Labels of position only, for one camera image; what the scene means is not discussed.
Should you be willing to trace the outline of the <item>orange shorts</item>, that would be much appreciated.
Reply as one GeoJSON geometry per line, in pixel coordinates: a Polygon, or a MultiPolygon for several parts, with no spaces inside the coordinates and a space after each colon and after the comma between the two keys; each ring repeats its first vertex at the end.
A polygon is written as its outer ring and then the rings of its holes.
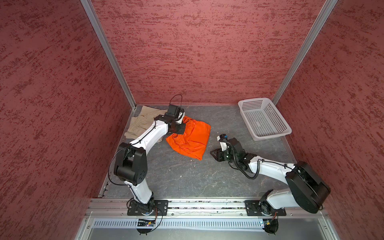
{"type": "Polygon", "coordinates": [[[166,141],[175,152],[201,161],[208,145],[211,126],[187,116],[183,118],[183,123],[186,124],[184,134],[172,134],[166,141]]]}

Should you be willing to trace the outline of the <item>beige shorts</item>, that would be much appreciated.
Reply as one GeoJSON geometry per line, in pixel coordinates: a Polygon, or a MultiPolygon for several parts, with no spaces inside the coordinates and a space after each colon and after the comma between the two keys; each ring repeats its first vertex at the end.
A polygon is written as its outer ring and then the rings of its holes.
{"type": "Polygon", "coordinates": [[[154,118],[158,115],[164,115],[167,110],[159,110],[147,106],[142,106],[141,111],[137,117],[131,119],[128,130],[124,133],[125,143],[129,140],[135,140],[148,130],[154,122],[154,118]]]}

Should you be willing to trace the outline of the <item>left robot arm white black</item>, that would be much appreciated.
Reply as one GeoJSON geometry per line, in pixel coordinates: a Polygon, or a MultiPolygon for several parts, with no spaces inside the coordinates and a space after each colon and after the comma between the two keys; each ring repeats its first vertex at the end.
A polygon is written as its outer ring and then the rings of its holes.
{"type": "Polygon", "coordinates": [[[129,187],[133,198],[127,201],[128,216],[165,216],[168,210],[167,200],[155,200],[146,175],[148,173],[147,154],[157,141],[167,134],[182,135],[186,124],[185,114],[173,117],[170,114],[155,117],[154,122],[137,139],[130,143],[121,143],[111,160],[108,170],[109,183],[115,186],[129,187]]]}

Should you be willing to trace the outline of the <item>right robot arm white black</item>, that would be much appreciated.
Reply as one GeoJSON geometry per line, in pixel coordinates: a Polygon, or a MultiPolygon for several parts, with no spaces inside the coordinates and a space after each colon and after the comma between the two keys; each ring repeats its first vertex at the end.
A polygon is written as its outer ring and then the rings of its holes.
{"type": "Polygon", "coordinates": [[[266,176],[286,185],[282,190],[266,191],[256,202],[247,202],[250,216],[282,215],[285,208],[301,208],[316,214],[331,193],[325,181],[303,161],[296,164],[276,162],[225,144],[210,154],[217,162],[228,162],[231,168],[250,180],[266,176]]]}

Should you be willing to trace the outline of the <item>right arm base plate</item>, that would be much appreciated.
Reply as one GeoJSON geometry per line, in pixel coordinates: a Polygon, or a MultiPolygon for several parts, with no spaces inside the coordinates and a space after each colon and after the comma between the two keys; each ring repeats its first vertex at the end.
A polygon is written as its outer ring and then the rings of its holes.
{"type": "Polygon", "coordinates": [[[285,209],[274,209],[267,201],[245,201],[245,209],[249,217],[280,217],[286,216],[285,209]]]}

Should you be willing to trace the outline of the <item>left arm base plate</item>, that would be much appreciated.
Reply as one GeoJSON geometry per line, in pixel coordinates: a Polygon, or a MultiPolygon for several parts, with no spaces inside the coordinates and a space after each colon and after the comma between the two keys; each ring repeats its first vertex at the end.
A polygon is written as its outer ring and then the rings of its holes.
{"type": "Polygon", "coordinates": [[[166,216],[169,201],[167,200],[150,200],[147,204],[142,204],[135,200],[128,203],[128,216],[166,216]]]}

